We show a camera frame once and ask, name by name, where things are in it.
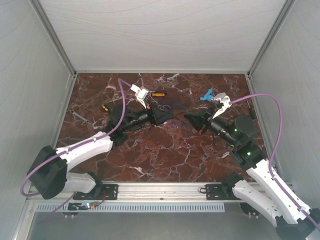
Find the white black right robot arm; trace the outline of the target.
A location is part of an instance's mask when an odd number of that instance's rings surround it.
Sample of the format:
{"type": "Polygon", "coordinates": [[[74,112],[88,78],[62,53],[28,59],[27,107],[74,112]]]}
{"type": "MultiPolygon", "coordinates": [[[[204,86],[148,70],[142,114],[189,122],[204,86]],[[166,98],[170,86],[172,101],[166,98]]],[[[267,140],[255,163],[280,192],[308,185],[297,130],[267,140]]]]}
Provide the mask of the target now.
{"type": "Polygon", "coordinates": [[[211,118],[209,111],[184,114],[201,134],[210,130],[223,139],[233,160],[264,190],[260,193],[240,175],[233,173],[222,182],[221,193],[246,202],[262,214],[282,240],[306,240],[319,226],[320,210],[311,208],[290,189],[274,170],[264,152],[253,141],[257,133],[253,120],[238,115],[231,124],[221,117],[211,118]]]}

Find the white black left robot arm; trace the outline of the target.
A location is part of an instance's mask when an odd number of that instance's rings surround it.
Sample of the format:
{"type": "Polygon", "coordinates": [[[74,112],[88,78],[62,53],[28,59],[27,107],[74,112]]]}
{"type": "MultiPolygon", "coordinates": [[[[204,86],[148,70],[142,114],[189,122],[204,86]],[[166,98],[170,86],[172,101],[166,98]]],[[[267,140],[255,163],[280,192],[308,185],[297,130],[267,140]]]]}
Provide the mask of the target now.
{"type": "Polygon", "coordinates": [[[74,173],[71,170],[121,146],[128,138],[128,131],[138,130],[147,123],[158,126],[173,118],[173,113],[153,103],[138,112],[132,112],[122,104],[116,105],[106,127],[95,135],[66,147],[43,147],[28,171],[29,179],[45,200],[67,192],[75,193],[76,198],[99,199],[106,190],[102,181],[94,173],[74,173]]]}

